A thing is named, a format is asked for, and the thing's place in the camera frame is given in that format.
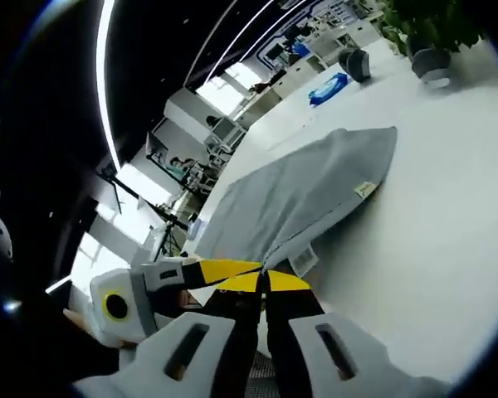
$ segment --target white table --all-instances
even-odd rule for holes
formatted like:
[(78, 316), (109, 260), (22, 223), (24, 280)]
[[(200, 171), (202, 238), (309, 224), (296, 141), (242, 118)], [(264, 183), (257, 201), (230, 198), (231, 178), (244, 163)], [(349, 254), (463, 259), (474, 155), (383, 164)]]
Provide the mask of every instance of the white table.
[(464, 49), (461, 88), (435, 91), (384, 41), (365, 50), (373, 81), (310, 109), (307, 93), (335, 65), (283, 100), (251, 127), (201, 217), (230, 183), (333, 129), (397, 126), (376, 197), (314, 243), (324, 276), (315, 291), (405, 371), (455, 381), (498, 328), (498, 65), (485, 43)]

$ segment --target potted plant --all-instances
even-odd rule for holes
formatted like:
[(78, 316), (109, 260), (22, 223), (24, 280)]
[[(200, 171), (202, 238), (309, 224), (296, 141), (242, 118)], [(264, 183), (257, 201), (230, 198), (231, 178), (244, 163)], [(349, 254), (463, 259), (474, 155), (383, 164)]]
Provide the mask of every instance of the potted plant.
[(471, 47), (483, 37), (463, 12), (463, 0), (379, 1), (385, 5), (380, 31), (403, 55), (407, 55), (407, 36), (448, 52), (458, 52), (460, 45)]

